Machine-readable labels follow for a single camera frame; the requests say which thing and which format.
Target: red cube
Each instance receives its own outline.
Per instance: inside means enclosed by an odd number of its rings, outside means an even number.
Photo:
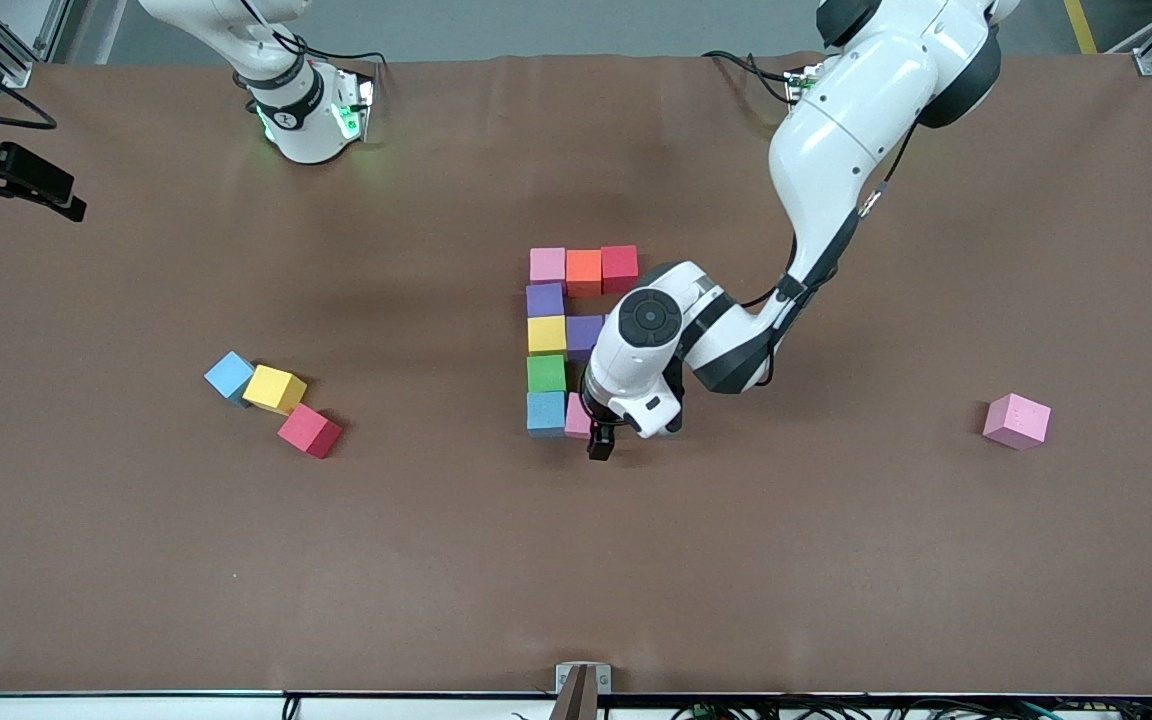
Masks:
[[[332,446],[340,438],[340,425],[316,414],[310,406],[301,404],[287,416],[283,426],[278,430],[278,437],[297,450],[321,460],[328,456]]]
[[[602,248],[602,291],[621,295],[639,281],[639,248],[608,245]]]

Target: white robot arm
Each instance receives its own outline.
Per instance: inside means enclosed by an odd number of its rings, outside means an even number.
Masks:
[[[915,123],[943,127],[988,94],[1001,53],[992,26],[1020,0],[821,0],[824,61],[772,138],[772,183],[794,223],[795,255],[758,313],[694,263],[660,265],[612,310],[586,369],[590,457],[613,429],[682,427],[682,365],[705,388],[741,393],[772,366],[785,333],[832,278],[861,220],[861,187]]]
[[[308,58],[303,47],[282,40],[294,36],[276,23],[301,17],[310,0],[141,0],[141,5],[233,65],[256,99],[265,136],[289,160],[323,162],[362,137],[371,81]]]

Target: orange cube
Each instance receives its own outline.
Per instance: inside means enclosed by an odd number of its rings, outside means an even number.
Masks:
[[[571,297],[602,295],[602,251],[567,251],[567,295]]]

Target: block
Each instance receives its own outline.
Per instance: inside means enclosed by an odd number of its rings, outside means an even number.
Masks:
[[[526,355],[567,356],[567,319],[561,314],[550,318],[526,318]]]
[[[526,287],[526,316],[547,318],[563,313],[563,286],[560,283],[529,285]]]
[[[251,363],[242,359],[237,353],[229,353],[221,357],[219,363],[212,365],[211,370],[207,370],[207,373],[202,377],[206,378],[207,382],[211,382],[211,387],[214,387],[221,397],[233,402],[235,406],[247,407],[247,401],[243,400],[243,392],[247,391],[247,384],[251,382],[252,373],[255,372],[256,367]]]
[[[589,363],[589,356],[602,332],[601,314],[570,314],[567,318],[567,359]]]
[[[526,394],[526,433],[530,437],[564,437],[566,425],[566,392]]]
[[[567,250],[562,247],[532,247],[531,285],[559,283],[567,281]]]
[[[602,248],[602,291],[623,295],[639,281],[639,247],[606,245]]]
[[[305,384],[293,373],[256,365],[251,382],[243,391],[243,400],[252,406],[270,410],[271,414],[291,415],[305,396]]]
[[[594,422],[585,414],[585,407],[581,404],[577,393],[567,395],[567,423],[563,425],[563,434],[576,439],[589,439],[590,429]]]
[[[984,437],[1013,450],[1029,450],[1046,441],[1051,415],[1051,407],[1011,393],[991,402]]]
[[[340,438],[340,425],[316,414],[310,406],[296,406],[278,430],[278,437],[303,454],[324,460]]]
[[[526,357],[526,392],[567,392],[567,363],[563,363],[563,356]]]
[[[602,295],[602,251],[567,251],[567,295],[571,297]]]

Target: green block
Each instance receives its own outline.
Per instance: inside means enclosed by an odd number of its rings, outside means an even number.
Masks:
[[[526,357],[526,392],[567,392],[567,364],[562,355]]]

